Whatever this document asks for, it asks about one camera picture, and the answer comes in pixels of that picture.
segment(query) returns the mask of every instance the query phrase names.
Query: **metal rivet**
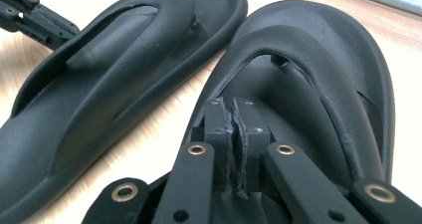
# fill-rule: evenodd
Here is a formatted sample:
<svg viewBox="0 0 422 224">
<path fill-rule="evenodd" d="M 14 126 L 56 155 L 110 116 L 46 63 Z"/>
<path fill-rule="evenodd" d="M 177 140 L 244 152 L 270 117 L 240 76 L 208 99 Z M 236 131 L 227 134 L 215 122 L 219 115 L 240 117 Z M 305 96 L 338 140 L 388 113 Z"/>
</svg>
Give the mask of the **metal rivet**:
<svg viewBox="0 0 422 224">
<path fill-rule="evenodd" d="M 387 188 L 377 185 L 377 184 L 368 184 L 364 188 L 366 194 L 368 194 L 373 199 L 384 202 L 384 203 L 393 203 L 395 202 L 395 195 Z"/>
<path fill-rule="evenodd" d="M 277 152 L 284 154 L 284 155 L 292 155 L 295 153 L 295 149 L 291 146 L 282 144 L 277 147 Z"/>
<path fill-rule="evenodd" d="M 129 193 L 127 194 L 121 194 L 122 191 L 127 189 Z M 137 194 L 137 186 L 131 182 L 127 182 L 124 184 L 119 185 L 117 188 L 114 189 L 114 191 L 111 194 L 111 199 L 115 202 L 126 202 L 130 199 L 132 199 Z"/>
<path fill-rule="evenodd" d="M 207 151 L 207 148 L 202 145 L 192 145 L 189 147 L 188 151 L 192 155 L 201 155 Z"/>
</svg>

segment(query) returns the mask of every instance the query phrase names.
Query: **black flip-flop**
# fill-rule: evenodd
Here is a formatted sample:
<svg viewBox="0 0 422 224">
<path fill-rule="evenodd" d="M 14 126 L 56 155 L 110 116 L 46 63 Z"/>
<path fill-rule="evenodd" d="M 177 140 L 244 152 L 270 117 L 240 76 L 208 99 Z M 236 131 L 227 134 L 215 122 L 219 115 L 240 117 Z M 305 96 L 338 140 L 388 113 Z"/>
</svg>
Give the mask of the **black flip-flop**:
<svg viewBox="0 0 422 224">
<path fill-rule="evenodd" d="M 253 13 L 207 81 L 183 143 L 203 140 L 192 130 L 204 125 L 210 101 L 224 102 L 231 114 L 227 126 L 241 139 L 247 131 L 240 125 L 239 102 L 253 105 L 271 141 L 299 146 L 338 186 L 348 189 L 361 177 L 390 180 L 394 101 L 389 72 L 369 33 L 337 9 L 284 1 Z M 241 142 L 241 148 L 233 147 L 234 162 L 240 163 L 235 176 L 238 188 L 248 192 L 248 149 L 255 147 Z M 219 163 L 224 157 L 216 150 L 215 158 Z M 216 223 L 267 222 L 258 204 L 240 207 L 242 201 L 217 199 Z"/>
<path fill-rule="evenodd" d="M 120 0 L 57 49 L 0 129 L 0 223 L 63 193 L 226 45 L 246 13 L 246 0 Z"/>
</svg>

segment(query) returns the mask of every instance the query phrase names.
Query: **tabletop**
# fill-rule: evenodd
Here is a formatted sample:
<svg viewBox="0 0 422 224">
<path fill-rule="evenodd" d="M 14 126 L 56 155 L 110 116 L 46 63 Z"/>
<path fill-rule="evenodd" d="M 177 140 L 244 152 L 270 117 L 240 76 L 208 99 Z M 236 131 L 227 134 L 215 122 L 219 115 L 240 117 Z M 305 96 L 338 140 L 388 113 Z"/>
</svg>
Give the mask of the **tabletop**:
<svg viewBox="0 0 422 224">
<path fill-rule="evenodd" d="M 41 0 L 81 29 L 117 0 Z M 281 0 L 248 0 L 249 14 Z M 336 7 L 360 22 L 378 43 L 391 73 L 396 130 L 392 184 L 422 205 L 422 17 L 369 0 L 309 0 Z M 0 31 L 0 125 L 25 79 L 52 51 L 20 33 Z M 25 223 L 81 223 L 109 183 L 135 177 L 149 183 L 175 160 L 196 100 L 221 52 L 157 106 L 51 206 Z"/>
</svg>

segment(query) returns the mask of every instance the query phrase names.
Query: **footwear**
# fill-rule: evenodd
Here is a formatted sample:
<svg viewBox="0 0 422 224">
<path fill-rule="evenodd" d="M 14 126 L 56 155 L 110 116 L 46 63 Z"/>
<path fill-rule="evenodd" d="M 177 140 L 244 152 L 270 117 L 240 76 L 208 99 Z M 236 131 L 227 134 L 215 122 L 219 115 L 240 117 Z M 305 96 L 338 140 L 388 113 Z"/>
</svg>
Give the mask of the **footwear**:
<svg viewBox="0 0 422 224">
<path fill-rule="evenodd" d="M 394 102 L 385 60 L 369 33 L 332 7 L 284 1 L 253 13 L 209 77 L 182 143 L 203 141 L 195 130 L 204 127 L 210 101 L 224 102 L 228 129 L 240 139 L 247 132 L 239 103 L 253 105 L 270 142 L 299 146 L 338 186 L 348 189 L 361 177 L 391 178 Z M 234 223 L 243 215 L 248 223 L 267 223 L 261 197 L 253 193 L 258 189 L 249 186 L 249 176 L 258 174 L 247 165 L 253 161 L 248 156 L 264 153 L 251 154 L 248 149 L 256 147 L 236 142 L 227 147 L 233 148 L 236 167 L 226 176 L 235 176 L 228 184 L 249 198 L 221 194 L 214 221 Z M 219 163 L 218 149 L 215 158 Z"/>
<path fill-rule="evenodd" d="M 246 0 L 120 0 L 28 78 L 0 129 L 0 223 L 63 193 L 210 60 Z"/>
</svg>

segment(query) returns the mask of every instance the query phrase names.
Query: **light wood floor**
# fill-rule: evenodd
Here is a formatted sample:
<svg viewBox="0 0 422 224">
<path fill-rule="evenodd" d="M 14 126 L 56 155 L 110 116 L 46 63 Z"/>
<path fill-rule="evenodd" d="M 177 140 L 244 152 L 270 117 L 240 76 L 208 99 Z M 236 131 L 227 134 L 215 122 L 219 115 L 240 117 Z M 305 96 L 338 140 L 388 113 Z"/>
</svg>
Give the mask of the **light wood floor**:
<svg viewBox="0 0 422 224">
<path fill-rule="evenodd" d="M 117 0 L 41 0 L 84 28 Z M 280 0 L 249 0 L 249 13 Z M 422 18 L 368 0 L 310 0 L 343 10 L 375 38 L 388 63 L 396 100 L 393 184 L 422 205 Z M 0 125 L 31 71 L 50 50 L 0 31 Z M 69 191 L 26 223 L 80 223 L 102 189 L 114 180 L 151 182 L 171 169 L 196 100 L 215 63 L 209 63 L 108 151 Z"/>
</svg>

